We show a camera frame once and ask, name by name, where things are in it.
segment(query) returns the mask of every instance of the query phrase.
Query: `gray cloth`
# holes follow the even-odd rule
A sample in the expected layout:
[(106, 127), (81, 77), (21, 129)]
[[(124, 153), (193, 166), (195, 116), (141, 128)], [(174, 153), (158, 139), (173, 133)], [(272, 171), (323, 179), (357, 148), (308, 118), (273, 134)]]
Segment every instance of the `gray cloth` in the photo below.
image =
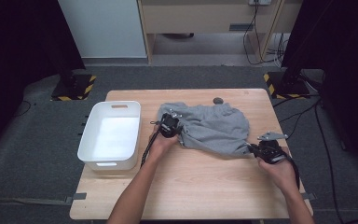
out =
[(229, 104), (187, 106), (182, 102), (160, 106), (164, 113), (177, 114), (183, 126), (179, 141), (184, 147), (207, 150), (221, 155), (241, 157), (250, 153), (246, 138), (249, 121), (240, 110)]

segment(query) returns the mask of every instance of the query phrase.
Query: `dark gray floor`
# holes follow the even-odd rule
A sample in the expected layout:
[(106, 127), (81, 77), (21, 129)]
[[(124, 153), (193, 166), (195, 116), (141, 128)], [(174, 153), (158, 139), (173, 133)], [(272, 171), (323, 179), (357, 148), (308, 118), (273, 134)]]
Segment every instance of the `dark gray floor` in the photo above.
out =
[[(278, 66), (281, 62), (274, 49), (288, 40), (290, 34), (274, 34), (268, 46), (264, 62), (259, 63), (249, 38), (243, 32), (222, 34), (195, 34), (191, 38), (174, 38), (171, 35), (157, 35), (150, 65), (152, 66)], [(83, 59), (89, 66), (123, 65), (145, 66), (147, 59)]]
[[(76, 192), (83, 163), (77, 148), (92, 107), (104, 101), (111, 90), (129, 89), (202, 89), (263, 88), (263, 74), (276, 67), (234, 66), (114, 66), (89, 67), (97, 76), (89, 98), (84, 101), (53, 102), (50, 95), (59, 78), (48, 77), (30, 85), (18, 113), (0, 140), (0, 198), (36, 198), (63, 200)], [(279, 120), (312, 106), (317, 98), (292, 100), (275, 107)], [(282, 100), (273, 99), (277, 104)], [(331, 120), (320, 107), (323, 125), (332, 156), (337, 203), (345, 221), (358, 218), (358, 155), (343, 151)], [(296, 117), (281, 123), (285, 133), (295, 128)], [(339, 223), (334, 209), (331, 178), (324, 143), (313, 110), (302, 115), (288, 145), (299, 167), (317, 223)], [(70, 206), (16, 205), (0, 203), (0, 223), (90, 223), (69, 218)], [(238, 224), (241, 221), (214, 223)], [(289, 223), (266, 220), (265, 223)]]

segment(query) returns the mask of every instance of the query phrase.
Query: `power outlet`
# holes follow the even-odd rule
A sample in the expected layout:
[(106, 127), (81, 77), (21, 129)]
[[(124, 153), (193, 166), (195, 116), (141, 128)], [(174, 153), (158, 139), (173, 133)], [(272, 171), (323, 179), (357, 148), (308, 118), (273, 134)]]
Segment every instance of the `power outlet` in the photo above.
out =
[(271, 5), (271, 0), (249, 0), (249, 5), (255, 6), (255, 4), (259, 6), (269, 6)]

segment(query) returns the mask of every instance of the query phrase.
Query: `black curtain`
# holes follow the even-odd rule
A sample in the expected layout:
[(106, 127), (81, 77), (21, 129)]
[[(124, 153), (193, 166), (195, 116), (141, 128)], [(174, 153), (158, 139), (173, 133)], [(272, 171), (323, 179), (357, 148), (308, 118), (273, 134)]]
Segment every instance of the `black curtain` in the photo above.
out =
[(0, 134), (28, 84), (84, 68), (58, 1), (0, 0)]
[(358, 1), (304, 0), (282, 65), (325, 71), (324, 108), (358, 152)]

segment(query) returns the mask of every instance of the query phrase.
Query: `forearm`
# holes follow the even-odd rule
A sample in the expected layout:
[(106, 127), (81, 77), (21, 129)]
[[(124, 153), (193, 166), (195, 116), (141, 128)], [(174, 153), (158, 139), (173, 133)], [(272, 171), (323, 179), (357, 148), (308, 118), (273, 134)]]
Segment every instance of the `forearm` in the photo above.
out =
[(314, 224), (310, 210), (298, 191), (284, 192), (283, 195), (292, 224)]
[(118, 198), (107, 223), (139, 223), (158, 162), (148, 160)]

